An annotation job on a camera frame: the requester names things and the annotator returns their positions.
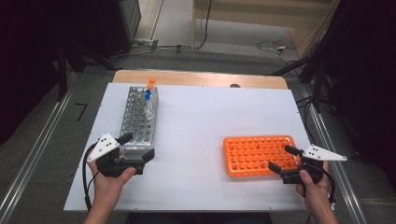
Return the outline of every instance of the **test tube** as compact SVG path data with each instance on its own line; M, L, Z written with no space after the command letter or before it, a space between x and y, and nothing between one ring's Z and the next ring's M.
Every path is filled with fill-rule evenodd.
M155 97L158 96L157 84L155 83L156 81L157 81L157 79L156 79L155 77L151 77L151 78L149 79L149 83L152 84L152 87L153 87L152 90L153 90L153 94L154 94Z
M145 107L145 112L146 112L146 117L148 120L151 120L152 118L152 92L151 90L153 89L153 85L149 83L147 85L148 89L146 90L146 107Z

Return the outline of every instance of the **orange cap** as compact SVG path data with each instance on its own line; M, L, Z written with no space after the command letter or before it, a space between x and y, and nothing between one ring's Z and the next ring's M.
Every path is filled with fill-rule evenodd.
M155 83L155 81L156 81L155 77L151 77L151 78L149 79L149 82L150 82L150 83Z
M152 90L152 88L154 88L154 86L152 85L152 83L149 83L149 84L148 84L148 89L149 89L149 90Z

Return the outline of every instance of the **blue cap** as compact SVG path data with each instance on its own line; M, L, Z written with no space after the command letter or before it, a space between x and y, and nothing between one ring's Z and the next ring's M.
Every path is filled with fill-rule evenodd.
M151 96L151 91L150 90L146 90L146 95L145 95L146 100L149 100L150 96Z

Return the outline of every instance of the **test tube rack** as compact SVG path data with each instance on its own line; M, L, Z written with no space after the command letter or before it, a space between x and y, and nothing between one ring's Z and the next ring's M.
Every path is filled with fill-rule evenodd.
M283 170L297 168L297 159L285 151L285 145L295 147L289 135L236 136L223 140L227 173L230 176L274 175L269 161Z
M128 92L120 136L133 133L134 138L124 144L124 149L154 148L155 123L159 95L157 87L151 93L150 102L146 99L145 87L132 86Z

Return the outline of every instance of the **human hand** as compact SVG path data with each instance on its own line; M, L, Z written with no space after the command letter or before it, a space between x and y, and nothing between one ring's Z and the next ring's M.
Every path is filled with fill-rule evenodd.
M329 170L329 162L323 162L323 169ZM300 178L305 184L296 185L296 191L305 197L305 207L314 217L317 223L338 223L329 203L329 179L324 175L320 181L315 184L311 175L306 170L300 171Z
M120 198L122 187L136 172L135 168L128 168L117 177L105 177L98 173L95 161L88 162L93 180L94 199L92 208L84 223L106 223Z

